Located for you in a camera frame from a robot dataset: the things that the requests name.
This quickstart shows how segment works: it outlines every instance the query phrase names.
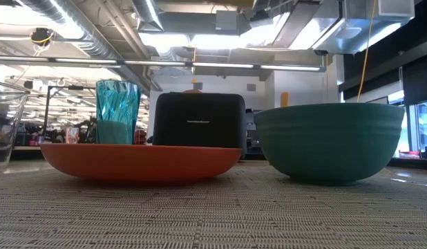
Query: placemat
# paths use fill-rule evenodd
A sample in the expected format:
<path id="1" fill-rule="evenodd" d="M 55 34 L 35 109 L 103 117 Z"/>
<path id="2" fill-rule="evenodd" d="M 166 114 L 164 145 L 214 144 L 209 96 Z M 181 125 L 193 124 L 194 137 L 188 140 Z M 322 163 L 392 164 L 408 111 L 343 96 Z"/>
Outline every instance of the placemat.
<path id="1" fill-rule="evenodd" d="M 246 164 L 176 186 L 0 174 L 0 248 L 427 249 L 427 183 L 303 185 Z"/>

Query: orange plate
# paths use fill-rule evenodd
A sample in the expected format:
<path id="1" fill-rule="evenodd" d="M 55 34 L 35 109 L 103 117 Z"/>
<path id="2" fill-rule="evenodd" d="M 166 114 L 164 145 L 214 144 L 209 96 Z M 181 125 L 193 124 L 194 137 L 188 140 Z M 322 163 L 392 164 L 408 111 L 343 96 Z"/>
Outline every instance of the orange plate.
<path id="1" fill-rule="evenodd" d="M 57 170 L 105 181 L 180 182 L 214 177 L 238 161 L 241 149 L 146 145 L 41 145 Z"/>

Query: fluorescent light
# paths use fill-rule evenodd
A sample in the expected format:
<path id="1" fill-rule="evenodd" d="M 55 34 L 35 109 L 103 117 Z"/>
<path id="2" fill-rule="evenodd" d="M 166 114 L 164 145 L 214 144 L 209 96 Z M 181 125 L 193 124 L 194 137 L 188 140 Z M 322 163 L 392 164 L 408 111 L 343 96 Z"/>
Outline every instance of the fluorescent light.
<path id="1" fill-rule="evenodd" d="M 42 57 L 20 57 L 20 56 L 0 56 L 0 60 L 24 61 L 24 62 L 47 62 L 48 59 Z"/>
<path id="2" fill-rule="evenodd" d="M 238 35 L 196 35 L 191 45 L 200 49 L 233 49 L 245 47 Z"/>
<path id="3" fill-rule="evenodd" d="M 60 95 L 63 95 L 63 96 L 70 96 L 70 94 L 69 94 L 69 93 L 67 93 L 67 92 L 65 92 L 65 91 L 58 91 L 58 93 L 59 93 Z"/>
<path id="4" fill-rule="evenodd" d="M 283 66 L 283 65 L 261 65 L 261 69 L 286 70 L 286 71 L 319 71 L 316 66 Z"/>
<path id="5" fill-rule="evenodd" d="M 13 36 L 0 36 L 0 41 L 26 41 L 31 39 L 29 36 L 13 37 Z"/>
<path id="6" fill-rule="evenodd" d="M 401 26 L 402 26 L 401 23 L 396 23 L 396 24 L 390 24 L 389 26 L 385 27 L 383 30 L 379 31 L 379 33 L 377 33 L 372 38 L 370 38 L 370 41 L 368 42 L 368 46 L 371 47 L 371 45 L 381 41 L 382 39 L 387 37 L 389 34 L 393 33 L 398 28 L 400 28 Z M 367 48 L 367 41 L 358 48 L 358 51 L 364 51 L 366 48 Z"/>
<path id="7" fill-rule="evenodd" d="M 138 33 L 144 45 L 154 47 L 189 46 L 189 37 L 183 34 L 148 34 Z"/>
<path id="8" fill-rule="evenodd" d="M 253 68 L 254 67 L 254 65 L 249 65 L 249 64 L 211 63 L 211 62 L 194 62 L 193 66 L 228 67 L 228 68 Z"/>
<path id="9" fill-rule="evenodd" d="M 121 68 L 121 65 L 99 65 L 99 64 L 91 64 L 90 68 Z"/>
<path id="10" fill-rule="evenodd" d="M 36 115 L 37 115 L 36 111 L 31 111 L 31 114 L 28 115 L 28 118 L 35 118 Z"/>
<path id="11" fill-rule="evenodd" d="M 147 65 L 147 66 L 184 66 L 184 62 L 151 62 L 151 61 L 125 61 L 125 64 Z"/>
<path id="12" fill-rule="evenodd" d="M 80 100 L 79 98 L 74 98 L 74 97 L 67 98 L 66 100 L 69 100 L 69 101 L 77 103 L 77 104 L 80 104 L 82 102 L 82 100 Z"/>
<path id="13" fill-rule="evenodd" d="M 87 64 L 116 64 L 117 61 L 114 59 L 70 59 L 70 58 L 58 58 L 58 62 L 72 62 L 72 63 L 87 63 Z"/>
<path id="14" fill-rule="evenodd" d="M 312 48 L 316 49 L 318 48 L 326 39 L 330 37 L 337 29 L 339 29 L 343 24 L 345 23 L 345 18 L 342 18 L 339 20 L 335 26 L 333 26 L 331 29 L 329 29 L 318 41 L 313 44 Z"/>
<path id="15" fill-rule="evenodd" d="M 87 104 L 89 104 L 89 105 L 91 105 L 91 106 L 93 106 L 93 107 L 96 107 L 96 106 L 97 106 L 97 105 L 95 105 L 94 103 L 89 102 L 89 101 L 87 101 L 87 100 L 82 100 L 82 102 L 87 103 Z"/>

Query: teal bowl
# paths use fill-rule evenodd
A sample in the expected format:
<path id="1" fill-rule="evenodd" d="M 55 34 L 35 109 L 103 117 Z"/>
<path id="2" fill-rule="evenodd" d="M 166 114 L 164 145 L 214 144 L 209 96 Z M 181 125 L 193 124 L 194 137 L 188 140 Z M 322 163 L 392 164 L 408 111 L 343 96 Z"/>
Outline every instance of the teal bowl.
<path id="1" fill-rule="evenodd" d="M 401 135 L 404 109 L 386 104 L 311 104 L 261 111 L 266 159 L 297 181 L 344 184 L 381 171 Z"/>

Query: orange cable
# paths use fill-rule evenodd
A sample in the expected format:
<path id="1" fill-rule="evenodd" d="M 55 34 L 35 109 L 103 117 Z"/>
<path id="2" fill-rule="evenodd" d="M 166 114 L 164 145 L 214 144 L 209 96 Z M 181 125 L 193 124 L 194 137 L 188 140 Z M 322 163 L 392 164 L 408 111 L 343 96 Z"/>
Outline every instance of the orange cable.
<path id="1" fill-rule="evenodd" d="M 368 57 L 368 43 L 370 41 L 370 36 L 372 35 L 373 17 L 374 17 L 374 12 L 376 10 L 376 7 L 377 7 L 377 0 L 374 0 L 373 1 L 373 8 L 372 8 L 372 19 L 370 20 L 370 27 L 368 29 L 367 48 L 366 48 L 366 56 L 364 56 L 363 74 L 361 76 L 361 84 L 359 85 L 357 102 L 359 102 L 359 97 L 361 96 L 361 91 L 362 91 L 363 85 L 364 85 L 364 77 L 366 76 L 366 65 L 367 65 L 367 57 Z"/>

